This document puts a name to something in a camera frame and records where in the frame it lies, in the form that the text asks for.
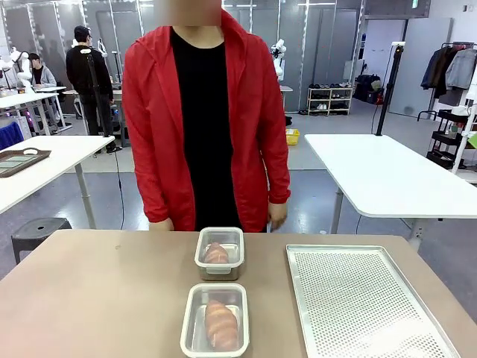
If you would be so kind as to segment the person's left hand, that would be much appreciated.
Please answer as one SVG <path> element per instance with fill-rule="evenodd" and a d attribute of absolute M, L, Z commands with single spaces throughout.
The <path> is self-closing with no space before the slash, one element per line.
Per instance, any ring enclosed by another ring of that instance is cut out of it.
<path fill-rule="evenodd" d="M 285 223 L 288 216 L 288 208 L 286 203 L 282 204 L 268 204 L 268 222 L 270 225 L 270 232 L 279 230 Z"/>

